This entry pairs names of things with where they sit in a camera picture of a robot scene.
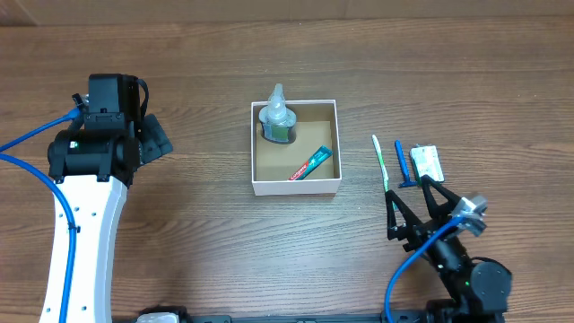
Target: bottle nozzle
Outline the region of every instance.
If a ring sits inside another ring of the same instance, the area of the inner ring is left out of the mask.
[[[274,120],[284,118],[287,113],[287,107],[285,107],[285,97],[283,96],[283,85],[281,83],[275,85],[275,89],[268,101],[267,114],[269,118]]]

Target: label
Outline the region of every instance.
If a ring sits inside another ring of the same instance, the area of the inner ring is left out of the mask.
[[[305,173],[305,170],[307,170],[308,166],[309,166],[309,161],[305,161],[303,166],[301,166],[301,168],[299,168],[299,170],[297,170],[291,177],[289,177],[289,180],[295,180],[295,179],[298,179],[299,177],[303,176],[303,174]]]

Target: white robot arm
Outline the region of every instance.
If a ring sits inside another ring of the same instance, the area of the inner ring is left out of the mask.
[[[145,116],[149,92],[143,80],[93,74],[89,85],[89,101],[79,94],[73,96],[81,116],[48,148],[49,176],[71,206],[75,227],[55,199],[54,246],[40,323],[112,322],[114,247],[127,191],[139,167],[173,150],[157,118]],[[145,92],[141,105],[140,86]],[[67,263],[71,230],[76,231],[72,266]],[[72,280],[63,319],[60,312],[68,266]],[[148,318],[147,322],[174,322]]]

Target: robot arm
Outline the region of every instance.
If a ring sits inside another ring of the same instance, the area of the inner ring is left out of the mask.
[[[431,187],[447,199],[445,204],[437,205]],[[451,296],[450,300],[427,303],[427,322],[504,322],[502,313],[508,310],[507,298],[510,295],[512,274],[497,261],[468,257],[457,237],[463,230],[469,230],[475,236],[484,231],[486,199],[482,196],[457,196],[429,176],[422,177],[422,192],[430,215],[430,221],[426,223],[421,222],[394,191],[386,193],[387,237],[389,240],[407,239],[408,242],[403,245],[406,252],[420,248],[452,217],[465,217],[458,229],[447,232],[427,250],[430,265],[439,272],[440,280]],[[402,226],[396,225],[393,203],[404,217]]]
[[[145,92],[141,106],[140,86]],[[148,96],[147,85],[137,77],[91,75],[89,99],[74,95],[82,117],[48,148],[49,176],[72,207],[76,227],[68,227],[56,200],[54,246],[40,323],[58,322],[70,230],[76,230],[77,242],[67,322],[112,321],[114,246],[127,190],[139,167],[172,151],[155,116],[145,116]]]

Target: box rim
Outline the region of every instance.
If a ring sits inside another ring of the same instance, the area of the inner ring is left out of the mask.
[[[255,185],[258,183],[289,183],[289,182],[293,182],[293,180],[255,180],[255,170],[253,169],[253,165],[255,163],[255,158],[256,156],[254,155],[254,150],[253,147],[255,145],[255,137],[253,136],[253,130],[254,130],[254,126],[255,124],[253,123],[253,110],[255,108],[255,106],[261,106],[261,105],[267,105],[269,103],[269,101],[254,101],[251,102],[251,113],[250,113],[250,123],[251,123],[251,133],[250,133],[250,137],[251,137],[251,184]],[[334,107],[334,113],[335,113],[335,132],[337,134],[337,151],[339,152],[337,154],[337,159],[339,161],[339,177],[336,179],[308,179],[306,180],[307,182],[310,181],[341,181],[343,179],[343,170],[341,167],[341,145],[340,145],[340,138],[339,138],[339,119],[337,117],[337,104],[336,104],[336,100],[330,100],[330,99],[325,99],[325,100],[286,100],[285,104],[320,104],[320,103],[331,103],[333,104]]]

